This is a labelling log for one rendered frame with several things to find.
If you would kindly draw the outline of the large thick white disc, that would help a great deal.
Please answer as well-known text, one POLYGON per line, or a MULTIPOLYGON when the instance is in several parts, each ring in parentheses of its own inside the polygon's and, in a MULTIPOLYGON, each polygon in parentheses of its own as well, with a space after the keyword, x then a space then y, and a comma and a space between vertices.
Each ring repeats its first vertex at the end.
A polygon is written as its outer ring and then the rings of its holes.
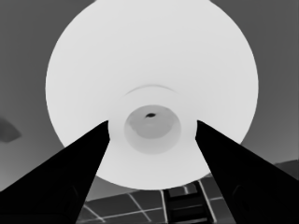
POLYGON ((199 122, 245 138, 259 81, 247 39, 210 0, 95 0, 59 37, 45 90, 64 145, 107 123, 101 178, 168 189, 209 171, 199 122))

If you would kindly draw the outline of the dark robot body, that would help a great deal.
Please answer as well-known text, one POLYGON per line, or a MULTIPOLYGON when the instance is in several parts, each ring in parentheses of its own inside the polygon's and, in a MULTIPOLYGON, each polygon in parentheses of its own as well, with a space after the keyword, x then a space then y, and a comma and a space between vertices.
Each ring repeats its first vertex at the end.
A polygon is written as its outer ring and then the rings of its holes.
POLYGON ((214 214, 198 181, 164 189, 163 194, 169 224, 215 224, 214 214))

